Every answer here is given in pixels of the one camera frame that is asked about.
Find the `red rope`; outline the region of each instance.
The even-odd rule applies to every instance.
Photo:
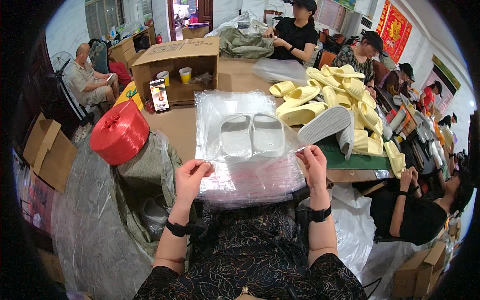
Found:
[[[137,155],[145,145],[149,127],[131,99],[109,110],[97,123],[90,147],[108,164],[118,166]]]

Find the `scissors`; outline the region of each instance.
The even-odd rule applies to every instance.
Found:
[[[127,92],[127,97],[128,97],[128,98],[131,98],[131,97],[135,96],[137,93],[138,93],[138,91],[137,91],[137,89],[135,88],[135,89],[133,90],[133,92],[132,92],[132,91],[128,91],[128,92]]]

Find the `green cutting mat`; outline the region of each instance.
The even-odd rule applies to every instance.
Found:
[[[390,161],[387,157],[352,154],[349,160],[340,152],[335,135],[329,136],[315,143],[327,158],[327,169],[350,170],[390,170]]]

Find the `watch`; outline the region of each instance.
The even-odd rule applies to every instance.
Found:
[[[312,221],[315,223],[324,222],[328,218],[328,216],[331,215],[331,213],[332,207],[322,210],[313,210],[311,208],[308,208],[308,223]]]
[[[194,223],[188,223],[187,226],[182,226],[179,224],[172,224],[170,221],[167,221],[167,228],[173,233],[174,236],[183,238],[186,235],[191,235],[193,228],[195,227]]]

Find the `yellow paper cup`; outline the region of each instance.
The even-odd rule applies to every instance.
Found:
[[[168,71],[163,71],[163,72],[160,72],[157,74],[156,78],[157,79],[165,79],[165,86],[169,86],[170,85],[170,77],[168,76],[169,73]]]
[[[180,69],[179,73],[183,84],[188,84],[190,79],[192,79],[192,68]]]

